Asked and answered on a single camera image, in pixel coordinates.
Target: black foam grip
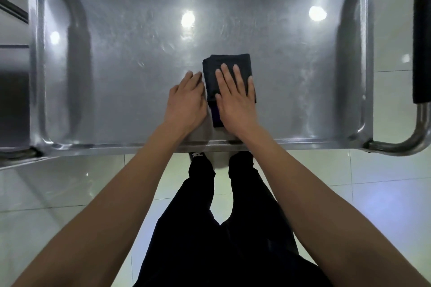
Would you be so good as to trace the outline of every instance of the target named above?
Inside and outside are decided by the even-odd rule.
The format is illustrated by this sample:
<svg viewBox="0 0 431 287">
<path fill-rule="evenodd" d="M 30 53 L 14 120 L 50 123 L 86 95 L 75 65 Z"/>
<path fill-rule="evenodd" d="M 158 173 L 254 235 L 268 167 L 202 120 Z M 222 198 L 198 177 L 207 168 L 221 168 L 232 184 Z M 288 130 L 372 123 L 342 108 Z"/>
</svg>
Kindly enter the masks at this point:
<svg viewBox="0 0 431 287">
<path fill-rule="evenodd" d="M 431 0 L 414 0 L 413 102 L 431 101 Z"/>
</svg>

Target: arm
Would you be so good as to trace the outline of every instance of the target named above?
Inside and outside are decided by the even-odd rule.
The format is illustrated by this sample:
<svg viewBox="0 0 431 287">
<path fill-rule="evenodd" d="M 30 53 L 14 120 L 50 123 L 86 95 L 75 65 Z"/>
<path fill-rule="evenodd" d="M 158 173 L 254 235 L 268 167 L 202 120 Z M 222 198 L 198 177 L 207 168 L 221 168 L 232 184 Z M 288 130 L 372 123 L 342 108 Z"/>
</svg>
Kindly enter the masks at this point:
<svg viewBox="0 0 431 287">
<path fill-rule="evenodd" d="M 373 224 L 258 125 L 253 80 L 239 68 L 216 76 L 220 117 L 253 153 L 298 239 L 336 286 L 430 286 Z"/>
<path fill-rule="evenodd" d="M 105 188 L 46 245 L 18 286 L 110 286 L 173 152 L 207 115 L 201 73 L 169 92 L 165 121 Z"/>
</svg>

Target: hand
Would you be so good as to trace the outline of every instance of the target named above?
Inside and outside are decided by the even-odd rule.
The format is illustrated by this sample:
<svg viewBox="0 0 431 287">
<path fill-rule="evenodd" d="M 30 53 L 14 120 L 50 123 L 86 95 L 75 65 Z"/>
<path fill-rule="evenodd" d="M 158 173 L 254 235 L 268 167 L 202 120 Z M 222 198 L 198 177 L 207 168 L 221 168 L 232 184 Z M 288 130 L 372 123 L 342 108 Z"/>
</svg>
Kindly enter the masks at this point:
<svg viewBox="0 0 431 287">
<path fill-rule="evenodd" d="M 239 67 L 234 65 L 236 85 L 226 64 L 222 64 L 221 68 L 221 71 L 219 69 L 215 71 L 221 93 L 216 94 L 220 119 L 229 132 L 242 138 L 259 125 L 254 104 L 253 78 L 251 76 L 248 78 L 247 95 Z"/>
<path fill-rule="evenodd" d="M 180 129 L 185 136 L 197 128 L 207 115 L 202 74 L 188 71 L 179 85 L 169 91 L 165 123 Z"/>
</svg>

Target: person's right hand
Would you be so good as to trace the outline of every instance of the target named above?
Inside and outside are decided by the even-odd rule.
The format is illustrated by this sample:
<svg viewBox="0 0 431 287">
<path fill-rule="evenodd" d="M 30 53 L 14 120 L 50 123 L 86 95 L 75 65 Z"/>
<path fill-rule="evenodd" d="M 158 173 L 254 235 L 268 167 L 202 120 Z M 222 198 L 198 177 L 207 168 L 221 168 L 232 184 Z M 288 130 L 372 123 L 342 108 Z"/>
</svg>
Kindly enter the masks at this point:
<svg viewBox="0 0 431 287">
<path fill-rule="evenodd" d="M 236 85 L 226 64 L 222 64 L 221 68 L 222 70 L 215 71 L 221 93 L 221 95 L 216 94 L 220 119 L 228 132 L 241 139 L 244 134 L 248 134 L 258 126 L 253 78 L 251 76 L 248 78 L 247 95 L 239 67 L 234 65 L 233 68 Z"/>
</svg>

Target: forearm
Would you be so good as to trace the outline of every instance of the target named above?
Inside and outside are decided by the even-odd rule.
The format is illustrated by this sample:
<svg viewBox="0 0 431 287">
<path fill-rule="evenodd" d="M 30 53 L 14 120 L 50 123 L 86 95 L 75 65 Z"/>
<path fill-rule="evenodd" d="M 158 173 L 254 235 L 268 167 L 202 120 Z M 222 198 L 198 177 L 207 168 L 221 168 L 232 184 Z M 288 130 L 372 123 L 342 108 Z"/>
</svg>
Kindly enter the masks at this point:
<svg viewBox="0 0 431 287">
<path fill-rule="evenodd" d="M 135 157 L 47 244 L 14 286 L 110 286 L 183 135 L 172 126 L 159 126 Z"/>
<path fill-rule="evenodd" d="M 295 234 L 334 284 L 428 286 L 368 219 L 264 129 L 256 126 L 240 138 L 260 164 Z"/>
</svg>

